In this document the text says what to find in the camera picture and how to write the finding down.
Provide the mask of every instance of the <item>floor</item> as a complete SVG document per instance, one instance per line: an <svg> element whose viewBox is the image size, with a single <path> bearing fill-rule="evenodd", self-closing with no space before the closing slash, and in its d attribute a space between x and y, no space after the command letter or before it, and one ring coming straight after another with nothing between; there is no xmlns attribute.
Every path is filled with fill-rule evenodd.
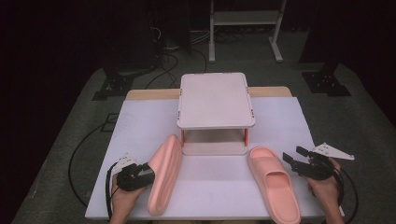
<svg viewBox="0 0 396 224"><path fill-rule="evenodd" d="M329 97L311 93L302 72L318 71L320 63L298 63L307 32L280 32L278 46L284 58L277 63L268 43L271 32L231 35L237 41L218 43L216 61L207 61L207 39L185 50L163 56L163 69L134 79L131 89L178 88L188 73L242 72L249 86L286 86L298 98L314 143L327 144L353 154L354 161L340 161L359 194L359 211L352 223L393 223L396 219L396 132L359 77L340 64L335 76L351 96ZM98 127L107 115L119 113L124 96L93 101L106 79L102 69L92 74L61 129L31 191L13 223L107 223L84 217L111 132ZM72 179L75 196L69 183ZM346 185L342 204L346 219L355 198ZM320 223L319 220L304 220Z"/></svg>

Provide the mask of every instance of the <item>white paper sheet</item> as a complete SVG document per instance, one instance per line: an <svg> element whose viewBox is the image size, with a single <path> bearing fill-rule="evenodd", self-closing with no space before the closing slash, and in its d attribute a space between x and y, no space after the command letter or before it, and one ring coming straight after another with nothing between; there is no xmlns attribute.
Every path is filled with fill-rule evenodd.
<svg viewBox="0 0 396 224"><path fill-rule="evenodd" d="M295 152L314 143L304 114L295 97L252 98L256 124L249 131L248 149L265 146L281 159L282 152L306 161ZM97 178L86 217L106 219L107 169L125 152L138 163L149 161L169 134L180 137L177 127L178 100L125 101ZM320 217L317 200L306 181L289 172L302 217ZM180 172L166 211L152 217L147 209L150 189L139 197L131 219L267 219L259 188L242 156L183 156Z"/></svg>

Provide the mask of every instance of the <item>dark background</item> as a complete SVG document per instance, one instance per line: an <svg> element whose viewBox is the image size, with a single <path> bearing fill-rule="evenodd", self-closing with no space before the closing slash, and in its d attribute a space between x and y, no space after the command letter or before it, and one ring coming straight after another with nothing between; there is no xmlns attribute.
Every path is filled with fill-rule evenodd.
<svg viewBox="0 0 396 224"><path fill-rule="evenodd" d="M128 26L125 24L128 20L120 22L113 17L119 15L116 12L121 6L137 10L137 5L132 6L131 1L143 2L113 0L112 7L104 7L110 6L110 1L96 1L99 4L95 6L89 1L2 1L1 102L4 106L0 211L5 223L14 218L80 91L94 71L109 62L114 66L115 63L133 63L137 67L135 52L123 50L134 49L135 41L147 42L145 38L134 38L150 34L147 24L163 27L164 34L170 38L182 36L178 41L184 41L186 48L188 28L208 28L208 0L171 0L166 1L167 5L157 2L161 7L155 6L155 1L145 1L148 7L140 12L146 14L129 20L131 23L139 21L137 27L146 24L139 28L137 35L136 31L128 29L136 26ZM277 7L277 3L273 0L243 3L219 0L216 8L267 9ZM94 9L106 14L92 14ZM290 0L282 22L282 30L286 31L310 28L301 63L323 63L331 57L345 64L361 78L393 124L396 123L395 9L390 1ZM177 10L178 15L188 18L177 23L168 13L170 10ZM186 28L179 35L172 32L175 23ZM133 41L122 40L127 35ZM140 62L138 67L151 66L159 51L150 44L143 48L148 53L147 61Z"/></svg>

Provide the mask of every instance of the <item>pink slipper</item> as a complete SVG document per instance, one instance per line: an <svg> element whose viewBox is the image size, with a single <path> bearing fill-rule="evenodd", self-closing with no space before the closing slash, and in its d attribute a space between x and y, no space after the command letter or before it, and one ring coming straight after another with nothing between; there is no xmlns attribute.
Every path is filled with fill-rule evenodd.
<svg viewBox="0 0 396 224"><path fill-rule="evenodd" d="M181 165L181 144L175 135L170 135L148 162L155 174L148 198L148 211L153 216L161 215L171 198Z"/></svg>
<svg viewBox="0 0 396 224"><path fill-rule="evenodd" d="M254 147L250 150L247 162L274 222L277 224L300 223L300 208L289 174L277 155L269 148Z"/></svg>

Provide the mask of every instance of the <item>person's wrist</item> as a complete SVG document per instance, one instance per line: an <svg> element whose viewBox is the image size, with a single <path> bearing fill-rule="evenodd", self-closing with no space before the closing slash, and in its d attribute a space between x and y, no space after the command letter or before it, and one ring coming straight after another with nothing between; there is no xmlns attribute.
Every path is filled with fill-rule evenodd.
<svg viewBox="0 0 396 224"><path fill-rule="evenodd" d="M337 203L325 203L322 205L326 217L327 224L343 224L344 219L341 215L340 208Z"/></svg>
<svg viewBox="0 0 396 224"><path fill-rule="evenodd" d="M128 219L129 213L114 211L113 216L110 219L110 224L122 224Z"/></svg>

